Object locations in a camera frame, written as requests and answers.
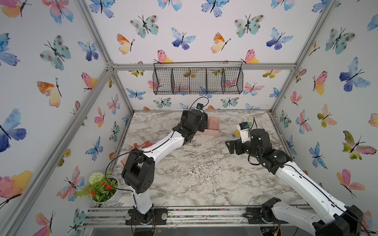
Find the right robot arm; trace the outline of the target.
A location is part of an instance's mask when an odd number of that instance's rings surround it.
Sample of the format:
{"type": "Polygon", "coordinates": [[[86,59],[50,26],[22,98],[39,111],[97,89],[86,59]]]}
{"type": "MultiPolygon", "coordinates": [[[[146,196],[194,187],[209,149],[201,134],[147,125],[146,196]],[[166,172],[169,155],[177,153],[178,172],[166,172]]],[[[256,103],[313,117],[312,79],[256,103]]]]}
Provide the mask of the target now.
{"type": "Polygon", "coordinates": [[[237,129],[240,138],[225,142],[229,153],[255,158],[257,165],[285,181],[313,209],[313,212],[305,211],[273,197],[262,204],[260,214],[264,222],[284,221],[313,236],[371,235],[358,207],[345,205],[305,175],[289,155],[272,147],[264,129],[251,129],[248,123],[237,125],[237,129]]]}

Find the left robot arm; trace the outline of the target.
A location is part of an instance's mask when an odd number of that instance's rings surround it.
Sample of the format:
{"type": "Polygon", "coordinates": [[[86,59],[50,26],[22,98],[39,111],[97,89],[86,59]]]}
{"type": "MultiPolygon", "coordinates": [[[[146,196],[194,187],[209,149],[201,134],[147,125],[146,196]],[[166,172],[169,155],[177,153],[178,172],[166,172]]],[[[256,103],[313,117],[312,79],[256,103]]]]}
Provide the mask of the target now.
{"type": "Polygon", "coordinates": [[[146,225],[154,220],[154,204],[149,188],[154,181],[155,166],[172,151],[191,142],[197,132],[204,132],[207,127],[208,115],[203,109],[184,110],[179,123],[166,137],[148,148],[134,148],[127,153],[129,156],[121,173],[127,188],[117,190],[133,195],[130,223],[136,219],[146,225]]]}

